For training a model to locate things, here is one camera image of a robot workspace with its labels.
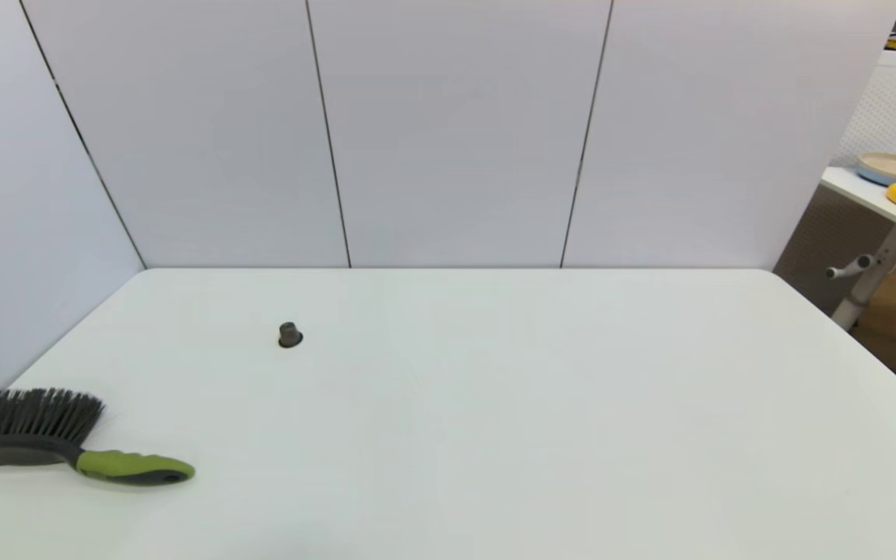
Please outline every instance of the white wall panel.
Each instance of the white wall panel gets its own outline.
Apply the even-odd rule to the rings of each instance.
[[[0,0],[0,387],[142,269],[15,0]]]
[[[566,266],[772,268],[896,0],[616,0]]]
[[[26,0],[149,266],[348,266],[303,0]]]
[[[608,0],[310,0],[355,266],[558,266]]]

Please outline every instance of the white table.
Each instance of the white table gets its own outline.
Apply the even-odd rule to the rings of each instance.
[[[890,233],[874,253],[875,265],[860,275],[849,296],[842,300],[835,314],[832,314],[835,323],[849,330],[866,309],[883,279],[896,265],[896,204],[888,201],[885,187],[864,180],[855,170],[828,167],[821,177],[821,184],[894,223]]]
[[[0,467],[2,559],[896,558],[896,378],[761,271],[152,270],[16,385],[197,474]]]

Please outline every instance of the brush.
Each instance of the brush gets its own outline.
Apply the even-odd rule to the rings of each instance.
[[[0,390],[0,464],[67,462],[90,478],[128,485],[170,485],[195,474],[191,465],[173,458],[83,450],[82,443],[102,414],[103,402],[92,394]]]

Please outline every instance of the brush bristles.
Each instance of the brush bristles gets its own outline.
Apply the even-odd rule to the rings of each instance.
[[[103,402],[92,394],[0,390],[0,435],[53,436],[81,446],[102,414]]]

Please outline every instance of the green handle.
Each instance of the green handle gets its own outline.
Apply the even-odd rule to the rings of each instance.
[[[83,451],[75,462],[75,469],[101,481],[148,486],[188,481],[196,474],[196,469],[187,462],[122,451]]]

